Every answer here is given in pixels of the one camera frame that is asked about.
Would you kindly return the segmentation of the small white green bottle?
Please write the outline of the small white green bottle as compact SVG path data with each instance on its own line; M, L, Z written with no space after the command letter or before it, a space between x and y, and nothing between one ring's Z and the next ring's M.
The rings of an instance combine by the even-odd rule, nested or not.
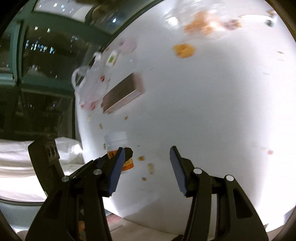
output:
M109 57L107 58L106 66L112 67L115 64L118 58L118 55L119 55L119 52L117 50L111 51Z

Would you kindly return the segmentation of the white bed linen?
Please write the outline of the white bed linen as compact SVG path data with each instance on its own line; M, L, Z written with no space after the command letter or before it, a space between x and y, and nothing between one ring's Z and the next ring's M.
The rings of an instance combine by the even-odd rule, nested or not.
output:
M60 163L66 175L84 164L81 143L75 139L55 139ZM32 166L28 146L32 141L1 140L1 199L43 202L47 196Z

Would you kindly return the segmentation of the clear bag orange peels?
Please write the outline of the clear bag orange peels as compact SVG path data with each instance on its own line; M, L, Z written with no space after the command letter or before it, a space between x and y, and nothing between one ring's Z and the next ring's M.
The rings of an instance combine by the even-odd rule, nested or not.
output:
M218 38L242 27L240 18L231 17L226 1L177 1L172 14L190 37Z

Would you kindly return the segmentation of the white red plastic bag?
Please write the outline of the white red plastic bag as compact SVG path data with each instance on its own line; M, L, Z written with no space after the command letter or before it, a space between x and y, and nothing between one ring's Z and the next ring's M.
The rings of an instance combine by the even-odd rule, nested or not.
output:
M102 63L81 66L72 73L71 83L81 108L94 110L107 93L109 82Z

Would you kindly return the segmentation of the orange peel piece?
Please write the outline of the orange peel piece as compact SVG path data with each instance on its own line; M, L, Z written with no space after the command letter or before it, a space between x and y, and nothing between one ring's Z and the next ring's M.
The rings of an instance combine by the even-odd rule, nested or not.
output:
M196 48L190 44L177 44L172 47L174 53L178 58L184 59L193 56Z

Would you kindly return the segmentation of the pink cardboard box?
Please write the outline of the pink cardboard box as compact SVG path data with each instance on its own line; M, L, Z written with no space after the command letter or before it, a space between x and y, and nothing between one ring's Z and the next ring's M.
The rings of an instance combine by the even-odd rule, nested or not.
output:
M103 113L110 114L144 93L144 84L139 73L131 73L103 97Z

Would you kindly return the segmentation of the white orange pill bottle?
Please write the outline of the white orange pill bottle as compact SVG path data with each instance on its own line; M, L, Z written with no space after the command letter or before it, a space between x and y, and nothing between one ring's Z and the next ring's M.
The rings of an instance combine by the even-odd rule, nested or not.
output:
M126 132L108 133L104 136L104 141L109 159L115 156L119 148L126 148L128 144ZM134 168L133 159L129 158L125 161L121 173L128 173L132 168Z

